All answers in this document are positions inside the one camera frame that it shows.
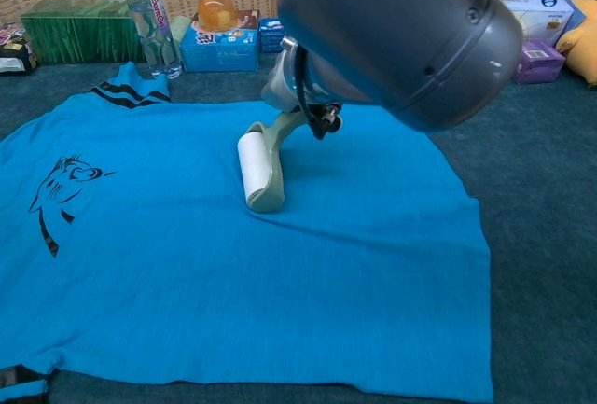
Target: blue t-shirt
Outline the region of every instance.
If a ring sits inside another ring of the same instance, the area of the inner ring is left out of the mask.
[[[0,369],[491,401],[490,253],[442,154],[348,105],[286,140],[258,215],[236,144],[275,115],[129,63],[0,143]]]

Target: product label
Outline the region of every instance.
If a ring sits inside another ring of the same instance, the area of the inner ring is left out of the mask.
[[[162,0],[149,0],[151,8],[153,9],[153,15],[156,16],[156,22],[162,34],[168,34],[170,26],[168,24],[168,16],[166,15],[166,8]]]

